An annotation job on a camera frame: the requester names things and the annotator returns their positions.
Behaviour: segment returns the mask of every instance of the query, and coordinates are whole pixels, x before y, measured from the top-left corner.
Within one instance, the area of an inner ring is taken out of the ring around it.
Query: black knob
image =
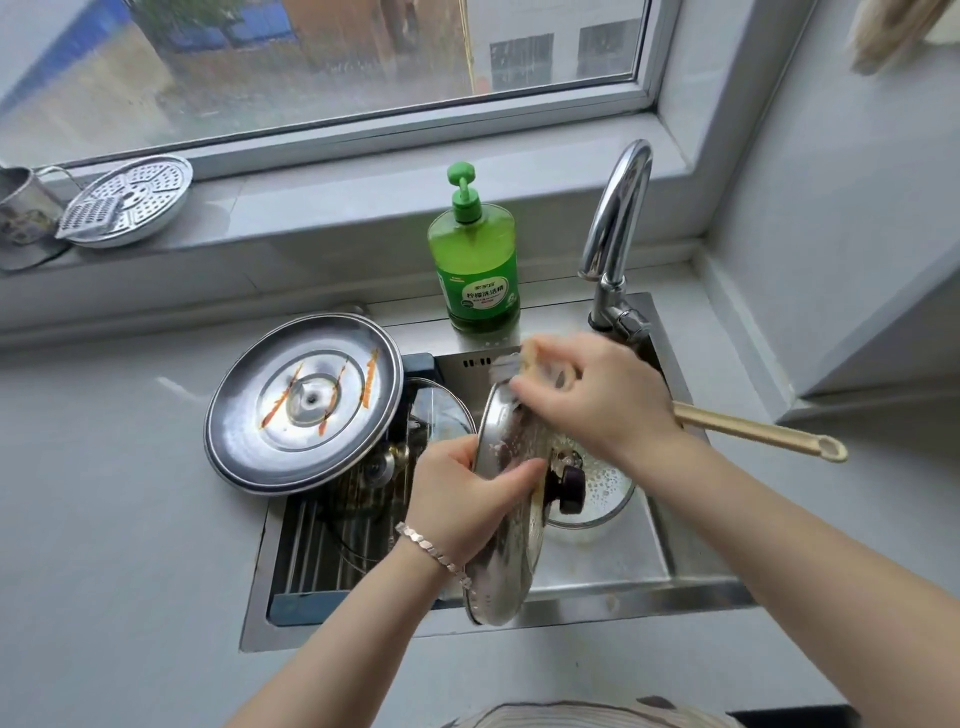
[[[546,504],[554,500],[560,502],[560,512],[565,516],[575,516],[584,510],[587,500],[587,477],[580,468],[564,466],[564,474],[557,475],[552,470],[546,474],[546,488],[543,493]]]

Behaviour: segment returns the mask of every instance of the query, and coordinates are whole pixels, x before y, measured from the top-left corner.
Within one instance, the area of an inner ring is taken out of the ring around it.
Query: green pump dispenser
[[[470,186],[476,179],[472,164],[450,165],[446,178],[457,187],[453,206],[430,224],[427,242],[450,322],[475,333],[503,328],[520,311],[514,216],[480,202]]]

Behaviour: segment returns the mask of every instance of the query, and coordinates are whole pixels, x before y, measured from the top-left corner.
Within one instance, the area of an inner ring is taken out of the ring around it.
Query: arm
[[[517,394],[696,528],[868,724],[960,725],[960,601],[681,430],[660,376],[625,348],[537,341],[583,378],[560,393],[517,377]]]
[[[542,480],[531,460],[495,480],[469,470],[476,438],[431,445],[420,457],[407,524],[462,566],[503,515]],[[410,638],[450,573],[400,538],[294,658],[227,728],[367,728]]]

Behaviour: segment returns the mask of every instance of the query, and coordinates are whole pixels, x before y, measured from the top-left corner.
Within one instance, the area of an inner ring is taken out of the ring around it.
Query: faucet
[[[633,141],[623,150],[593,215],[577,272],[580,278],[597,284],[588,316],[590,326],[611,332],[634,348],[649,340],[650,323],[627,303],[623,271],[650,181],[653,154],[646,139]]]

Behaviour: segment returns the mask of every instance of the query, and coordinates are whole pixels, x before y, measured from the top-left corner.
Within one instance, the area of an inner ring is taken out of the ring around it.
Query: silver bracelet
[[[408,539],[414,542],[417,546],[422,548],[428,554],[433,556],[438,562],[440,562],[441,566],[443,566],[444,569],[446,569],[447,571],[452,573],[454,576],[456,576],[458,579],[460,579],[460,583],[463,585],[464,589],[469,589],[473,585],[473,582],[470,580],[470,577],[464,573],[464,570],[459,569],[448,558],[446,558],[443,554],[441,554],[440,551],[433,544],[431,544],[429,541],[424,539],[413,528],[411,528],[406,523],[401,521],[395,526],[395,529],[398,534],[400,534],[401,536],[406,536]]]

